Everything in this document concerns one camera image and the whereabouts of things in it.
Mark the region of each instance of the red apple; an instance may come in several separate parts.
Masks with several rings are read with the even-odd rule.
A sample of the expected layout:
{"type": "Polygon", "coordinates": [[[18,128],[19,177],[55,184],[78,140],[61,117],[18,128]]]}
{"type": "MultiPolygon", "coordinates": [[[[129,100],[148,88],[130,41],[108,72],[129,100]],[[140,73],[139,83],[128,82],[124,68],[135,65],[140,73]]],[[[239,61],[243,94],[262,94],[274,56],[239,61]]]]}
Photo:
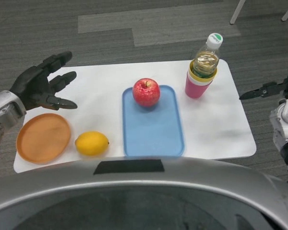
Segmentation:
{"type": "Polygon", "coordinates": [[[150,107],[158,102],[160,98],[160,88],[158,83],[153,79],[142,78],[134,84],[132,94],[139,105],[150,107]]]}

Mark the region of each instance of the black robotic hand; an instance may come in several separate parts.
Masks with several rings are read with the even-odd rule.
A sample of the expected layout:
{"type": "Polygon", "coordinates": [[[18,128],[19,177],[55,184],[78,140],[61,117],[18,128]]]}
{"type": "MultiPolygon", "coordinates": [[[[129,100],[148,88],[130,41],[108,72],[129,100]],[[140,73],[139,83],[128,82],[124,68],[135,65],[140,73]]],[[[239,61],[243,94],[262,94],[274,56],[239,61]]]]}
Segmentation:
{"type": "Polygon", "coordinates": [[[65,66],[71,58],[70,51],[48,57],[40,65],[32,66],[24,71],[16,79],[10,91],[21,99],[26,110],[40,106],[53,110],[76,109],[77,105],[74,102],[55,96],[56,92],[64,89],[76,78],[76,72],[58,75],[51,81],[47,79],[49,74],[65,66]]]}
{"type": "Polygon", "coordinates": [[[240,96],[240,100],[247,100],[255,97],[269,97],[277,95],[281,91],[284,91],[284,97],[288,99],[288,76],[281,84],[277,84],[275,81],[263,84],[263,86],[257,90],[252,90],[244,93],[240,96]]]}

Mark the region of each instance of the white bottle cap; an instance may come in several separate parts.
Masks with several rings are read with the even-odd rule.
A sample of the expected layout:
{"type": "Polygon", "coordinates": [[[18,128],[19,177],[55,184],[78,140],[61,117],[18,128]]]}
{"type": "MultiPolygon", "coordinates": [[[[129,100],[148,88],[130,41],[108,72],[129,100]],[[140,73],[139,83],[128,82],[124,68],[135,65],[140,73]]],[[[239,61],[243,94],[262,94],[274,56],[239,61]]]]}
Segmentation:
{"type": "Polygon", "coordinates": [[[223,42],[222,35],[213,33],[209,35],[206,44],[210,49],[219,49],[220,46],[222,45],[222,42],[223,42]]]}

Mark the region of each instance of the yellow lemon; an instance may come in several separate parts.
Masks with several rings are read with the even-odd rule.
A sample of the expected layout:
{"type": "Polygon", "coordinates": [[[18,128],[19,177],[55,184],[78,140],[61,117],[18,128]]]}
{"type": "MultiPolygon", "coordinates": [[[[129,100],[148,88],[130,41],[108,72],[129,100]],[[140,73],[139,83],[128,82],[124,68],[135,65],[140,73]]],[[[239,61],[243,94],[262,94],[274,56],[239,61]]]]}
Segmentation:
{"type": "Polygon", "coordinates": [[[81,134],[75,141],[75,145],[79,153],[96,156],[108,148],[109,141],[102,133],[93,131],[81,134]]]}

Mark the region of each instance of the black panel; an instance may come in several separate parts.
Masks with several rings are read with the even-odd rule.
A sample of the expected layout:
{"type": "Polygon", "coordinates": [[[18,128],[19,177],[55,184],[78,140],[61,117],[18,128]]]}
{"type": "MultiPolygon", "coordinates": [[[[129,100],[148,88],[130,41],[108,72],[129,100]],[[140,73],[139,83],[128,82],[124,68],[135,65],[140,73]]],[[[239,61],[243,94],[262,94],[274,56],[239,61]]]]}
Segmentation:
{"type": "Polygon", "coordinates": [[[152,173],[164,172],[161,160],[103,161],[97,166],[95,174],[106,173],[152,173]]]}

